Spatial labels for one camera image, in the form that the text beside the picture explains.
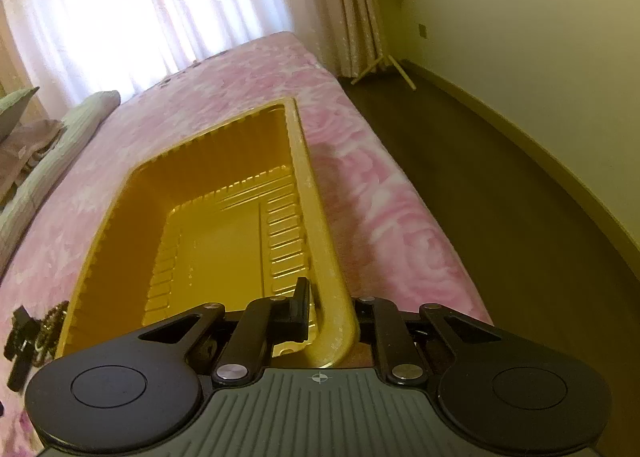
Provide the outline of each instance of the mattress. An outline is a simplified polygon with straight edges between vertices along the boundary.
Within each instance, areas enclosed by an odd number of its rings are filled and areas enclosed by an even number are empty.
[[[98,225],[134,165],[287,96],[298,102],[351,294],[388,298],[410,311],[438,302],[490,321],[442,229],[337,80],[293,34],[277,33],[194,63],[105,120],[42,205],[2,278],[0,340],[6,340],[16,307],[42,317],[69,299]],[[27,457],[35,453],[31,426],[22,398],[4,385],[10,367],[0,359],[1,455]]]

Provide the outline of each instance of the wooden baseboard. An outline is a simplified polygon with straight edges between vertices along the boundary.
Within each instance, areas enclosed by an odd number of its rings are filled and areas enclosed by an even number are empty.
[[[616,251],[620,253],[636,278],[640,280],[640,246],[631,238],[620,222],[613,217],[609,209],[587,188],[575,174],[558,161],[548,150],[543,148],[529,134],[519,129],[507,118],[489,108],[481,100],[465,92],[464,89],[417,65],[409,60],[402,60],[408,70],[430,81],[465,107],[471,109],[491,126],[511,140],[549,174],[593,220],[596,226],[609,239]]]

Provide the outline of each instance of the yellow bin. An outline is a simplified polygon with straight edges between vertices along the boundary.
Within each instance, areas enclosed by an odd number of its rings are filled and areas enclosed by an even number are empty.
[[[242,310],[312,287],[310,339],[279,366],[327,367],[357,341],[295,100],[199,133],[132,170],[96,233],[56,357],[205,302]]]

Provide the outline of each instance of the gray ridged panel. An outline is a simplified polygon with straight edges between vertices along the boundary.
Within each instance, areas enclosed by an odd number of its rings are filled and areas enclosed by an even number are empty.
[[[45,450],[43,457],[62,457]],[[373,369],[267,369],[258,383],[213,395],[173,439],[137,457],[494,457],[461,439],[425,395],[383,384]],[[582,450],[575,457],[596,457]]]

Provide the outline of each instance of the floor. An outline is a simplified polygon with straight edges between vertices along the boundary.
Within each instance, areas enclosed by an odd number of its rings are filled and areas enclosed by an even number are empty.
[[[598,449],[638,455],[640,283],[572,198],[477,114],[418,74],[340,83],[413,182],[495,325],[580,358],[607,380]]]

